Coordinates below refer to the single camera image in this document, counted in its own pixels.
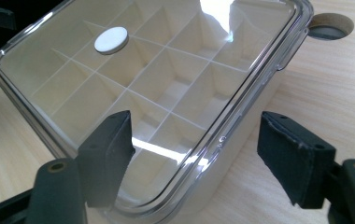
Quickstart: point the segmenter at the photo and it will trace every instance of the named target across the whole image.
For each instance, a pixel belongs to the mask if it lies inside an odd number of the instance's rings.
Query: wood grain surface
[[[308,37],[287,67],[266,110],[295,119],[337,148],[336,161],[355,158],[355,0],[313,0],[315,14],[339,13],[354,22],[339,40]],[[320,210],[292,206],[256,153],[259,127],[193,223],[328,223]],[[52,156],[0,90],[0,202],[33,186]]]

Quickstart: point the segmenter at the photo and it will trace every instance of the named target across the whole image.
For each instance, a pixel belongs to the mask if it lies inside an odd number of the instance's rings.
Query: compartment
[[[132,35],[153,13],[154,10],[148,12],[144,8],[141,8],[137,2],[133,2],[109,26],[122,26],[127,29],[128,34]]]
[[[134,139],[134,146],[142,150],[121,183],[120,203],[139,205],[157,198],[205,132],[170,115],[149,143]]]
[[[162,45],[167,44],[193,16],[190,14],[187,5],[167,2],[164,4],[135,34],[138,37],[156,42]]]
[[[167,115],[167,111],[131,91],[126,91],[107,114],[123,110],[131,111],[133,137],[142,141],[148,141],[153,136]]]
[[[272,36],[244,19],[234,32],[233,39],[222,47],[213,60],[248,71],[271,42]]]
[[[99,35],[99,27],[87,21],[71,21],[59,24],[60,30],[50,30],[52,47],[72,58],[91,40]]]
[[[71,142],[79,146],[85,133],[103,116],[117,100],[123,87],[105,77],[92,75],[67,99],[51,119]]]
[[[161,48],[147,41],[130,38],[128,44],[100,67],[98,72],[128,87]]]
[[[68,60],[56,50],[32,45],[33,41],[28,39],[22,48],[11,50],[1,64],[2,69],[8,70],[8,78],[26,96],[32,95]]]
[[[246,77],[244,72],[211,63],[177,104],[174,113],[208,128]]]
[[[96,70],[111,57],[111,55],[104,55],[99,53],[93,46],[96,37],[104,32],[106,28],[92,24],[90,22],[85,23],[87,24],[87,27],[92,30],[91,33],[93,36],[95,36],[95,38],[91,39],[86,46],[83,46],[84,48],[74,56],[73,60],[82,63],[93,70]]]
[[[76,4],[64,9],[66,18],[75,17],[77,20],[89,21],[104,27],[115,20],[130,4],[130,1],[126,0],[75,1]]]
[[[211,15],[199,12],[176,36],[170,46],[212,59],[226,42],[229,31]]]
[[[172,109],[207,61],[166,49],[146,68],[130,89],[164,108]]]
[[[51,115],[92,73],[80,64],[69,62],[56,72],[31,97],[34,105]]]

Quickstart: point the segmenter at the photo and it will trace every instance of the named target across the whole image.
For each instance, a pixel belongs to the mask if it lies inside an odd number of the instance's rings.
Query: clear plastic lid
[[[66,1],[0,51],[0,83],[57,156],[130,110],[136,153],[116,208],[134,217],[167,201],[187,164],[209,162],[209,143],[283,68],[311,16],[305,0]],[[102,54],[94,42],[112,27],[128,42]]]

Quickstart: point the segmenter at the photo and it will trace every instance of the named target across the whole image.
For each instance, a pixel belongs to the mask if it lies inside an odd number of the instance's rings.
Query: plastic container
[[[0,50],[0,85],[56,157],[113,113],[136,153],[115,223],[188,221],[203,208],[307,35],[306,0],[65,1]],[[124,27],[111,55],[97,36]]]

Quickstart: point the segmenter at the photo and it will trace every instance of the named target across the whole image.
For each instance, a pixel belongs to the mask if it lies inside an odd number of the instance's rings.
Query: black holder
[[[355,160],[340,166],[335,148],[296,123],[263,112],[258,154],[277,178],[293,204],[304,209],[331,202],[329,222],[355,223]]]

